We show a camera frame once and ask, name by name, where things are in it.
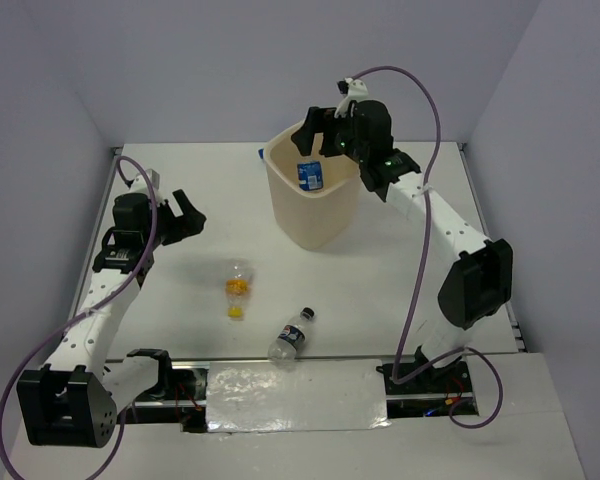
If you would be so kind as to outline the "blue label plastic bottle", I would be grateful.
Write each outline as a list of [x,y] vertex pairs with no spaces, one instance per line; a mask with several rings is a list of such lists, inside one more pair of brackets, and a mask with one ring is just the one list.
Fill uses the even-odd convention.
[[305,161],[297,164],[299,188],[305,192],[317,192],[324,188],[323,170],[319,161]]

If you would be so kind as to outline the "orange label plastic bottle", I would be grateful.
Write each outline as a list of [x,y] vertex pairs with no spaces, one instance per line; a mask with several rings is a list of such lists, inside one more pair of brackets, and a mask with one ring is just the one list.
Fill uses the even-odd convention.
[[227,316],[230,319],[238,320],[244,317],[251,297],[253,277],[254,269],[250,262],[244,259],[229,261],[224,289]]

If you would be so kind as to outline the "black cap pepsi bottle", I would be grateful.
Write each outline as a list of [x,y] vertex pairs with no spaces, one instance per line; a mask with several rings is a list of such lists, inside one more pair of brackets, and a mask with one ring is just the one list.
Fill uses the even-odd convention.
[[278,367],[289,367],[302,352],[312,331],[316,314],[310,307],[304,307],[290,318],[274,341],[270,344],[267,357]]

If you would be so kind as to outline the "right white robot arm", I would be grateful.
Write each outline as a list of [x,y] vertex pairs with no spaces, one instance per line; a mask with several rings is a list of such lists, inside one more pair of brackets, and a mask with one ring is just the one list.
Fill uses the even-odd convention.
[[513,249],[506,240],[492,240],[466,222],[430,186],[415,160],[395,147],[391,128],[383,103],[354,101],[344,111],[309,108],[291,140],[307,156],[320,135],[322,156],[344,155],[355,162],[368,191],[408,220],[423,224],[423,252],[435,253],[447,273],[437,294],[432,330],[416,349],[414,372],[393,381],[415,378],[422,389],[437,391],[448,381],[449,367],[466,350],[479,322],[510,300]]

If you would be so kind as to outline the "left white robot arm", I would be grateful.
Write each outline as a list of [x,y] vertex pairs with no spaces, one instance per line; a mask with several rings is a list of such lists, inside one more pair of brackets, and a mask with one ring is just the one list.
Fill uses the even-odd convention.
[[163,349],[136,348],[109,368],[109,350],[124,315],[154,264],[145,248],[158,248],[200,234],[206,217],[176,190],[181,213],[143,188],[115,198],[113,225],[95,256],[91,283],[80,308],[85,319],[63,333],[38,369],[24,371],[16,385],[28,440],[36,446],[101,448],[110,440],[122,410],[137,397],[162,399],[175,390],[176,374]]

